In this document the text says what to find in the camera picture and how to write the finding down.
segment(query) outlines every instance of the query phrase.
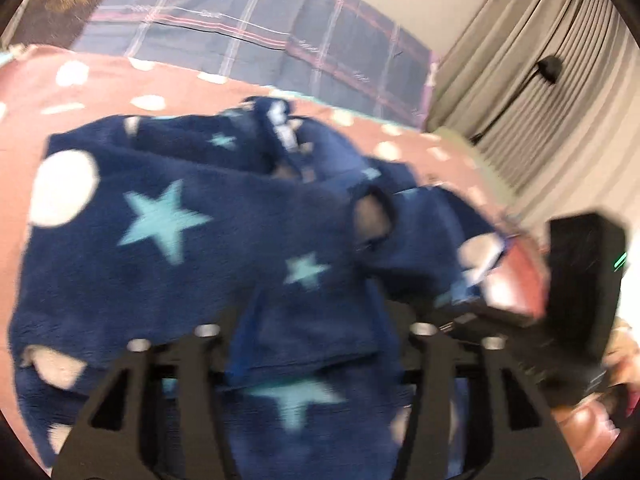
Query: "black lamp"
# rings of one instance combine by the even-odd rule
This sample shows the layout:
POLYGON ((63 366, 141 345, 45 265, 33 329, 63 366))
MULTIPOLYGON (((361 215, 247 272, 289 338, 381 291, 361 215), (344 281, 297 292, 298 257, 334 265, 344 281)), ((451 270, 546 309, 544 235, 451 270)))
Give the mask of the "black lamp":
POLYGON ((494 126, 495 123, 500 120, 500 118, 505 114, 505 112, 509 109, 509 107, 516 101, 516 99, 522 94, 525 88, 533 81, 533 79, 540 74, 546 82, 551 85, 555 85, 560 79, 560 74, 562 73, 562 60, 558 56, 546 56, 543 57, 539 62, 536 63, 536 69, 533 74, 529 76, 529 78, 522 84, 520 87, 513 93, 507 104, 504 105, 504 108, 500 110, 500 113, 496 115, 495 119, 489 123, 489 125, 480 133, 475 134, 469 141, 477 146, 478 143, 484 138, 487 132, 494 126))

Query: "blanket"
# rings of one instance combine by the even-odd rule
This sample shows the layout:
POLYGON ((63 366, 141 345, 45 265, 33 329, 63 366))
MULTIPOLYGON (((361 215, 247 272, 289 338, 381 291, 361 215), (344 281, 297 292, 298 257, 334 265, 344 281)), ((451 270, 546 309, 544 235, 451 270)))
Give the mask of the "blanket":
POLYGON ((410 395, 371 280, 463 299, 504 246, 455 195, 273 98, 52 136, 30 222, 10 345, 45 464, 128 342, 172 340, 240 304, 222 397, 248 479, 265 465, 274 478, 388 478, 410 395), (364 200, 382 233, 362 222, 364 200))

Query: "gray plaid sheet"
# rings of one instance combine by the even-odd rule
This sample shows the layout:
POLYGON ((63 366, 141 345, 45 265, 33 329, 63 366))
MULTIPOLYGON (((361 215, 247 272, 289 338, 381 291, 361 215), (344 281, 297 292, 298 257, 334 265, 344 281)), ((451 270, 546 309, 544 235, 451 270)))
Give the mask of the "gray plaid sheet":
POLYGON ((74 49, 171 63, 416 126, 431 52, 361 0, 104 0, 74 49))

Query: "curtain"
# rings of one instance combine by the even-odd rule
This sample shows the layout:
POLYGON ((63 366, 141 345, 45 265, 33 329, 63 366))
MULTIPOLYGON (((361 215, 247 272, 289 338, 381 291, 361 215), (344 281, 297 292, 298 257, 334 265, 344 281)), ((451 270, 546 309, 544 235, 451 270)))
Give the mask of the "curtain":
POLYGON ((478 145, 522 195, 597 99, 620 21, 610 0, 488 0, 442 63, 426 129, 482 132, 539 59, 559 56, 559 82, 533 78, 478 145))

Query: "green led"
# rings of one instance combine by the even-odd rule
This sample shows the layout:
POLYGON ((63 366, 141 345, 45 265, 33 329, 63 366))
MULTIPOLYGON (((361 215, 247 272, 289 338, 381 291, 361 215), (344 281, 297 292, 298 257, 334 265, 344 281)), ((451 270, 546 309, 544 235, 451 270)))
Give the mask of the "green led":
POLYGON ((626 253, 624 253, 622 256, 620 256, 620 258, 616 261, 615 264, 613 264, 613 267, 618 270, 620 268, 620 266, 625 263, 626 260, 626 253))

